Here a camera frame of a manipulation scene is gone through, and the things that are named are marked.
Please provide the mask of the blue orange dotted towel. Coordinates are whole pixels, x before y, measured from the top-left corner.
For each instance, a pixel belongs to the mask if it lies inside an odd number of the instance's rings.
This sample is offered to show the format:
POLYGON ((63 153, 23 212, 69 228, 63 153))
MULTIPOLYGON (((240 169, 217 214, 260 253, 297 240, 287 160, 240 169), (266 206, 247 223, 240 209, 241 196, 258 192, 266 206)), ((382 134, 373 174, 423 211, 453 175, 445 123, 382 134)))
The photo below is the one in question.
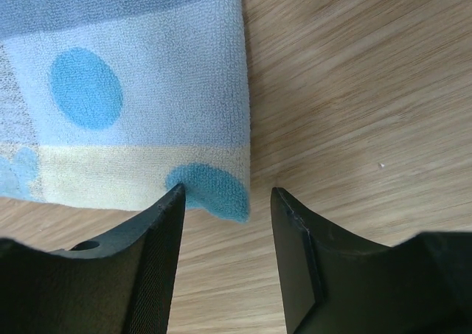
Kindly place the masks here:
POLYGON ((1 195, 249 217, 242 0, 1 0, 1 195))

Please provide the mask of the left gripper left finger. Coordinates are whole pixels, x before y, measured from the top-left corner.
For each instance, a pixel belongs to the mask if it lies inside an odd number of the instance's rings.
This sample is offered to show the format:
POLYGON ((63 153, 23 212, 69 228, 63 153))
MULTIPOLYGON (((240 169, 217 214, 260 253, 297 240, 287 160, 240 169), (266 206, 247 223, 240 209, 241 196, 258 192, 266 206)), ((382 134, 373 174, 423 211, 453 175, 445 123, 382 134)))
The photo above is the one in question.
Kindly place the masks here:
POLYGON ((165 333, 185 190, 69 250, 1 240, 3 333, 165 333))

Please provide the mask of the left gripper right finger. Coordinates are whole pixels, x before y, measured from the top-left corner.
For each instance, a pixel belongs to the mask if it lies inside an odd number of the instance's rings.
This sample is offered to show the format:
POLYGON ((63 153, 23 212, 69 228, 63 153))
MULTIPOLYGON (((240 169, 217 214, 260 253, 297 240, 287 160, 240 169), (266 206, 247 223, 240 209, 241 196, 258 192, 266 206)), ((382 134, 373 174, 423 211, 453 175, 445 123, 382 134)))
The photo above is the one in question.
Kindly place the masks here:
POLYGON ((309 210, 283 188, 271 222, 289 333, 469 333, 471 233, 393 247, 309 210))

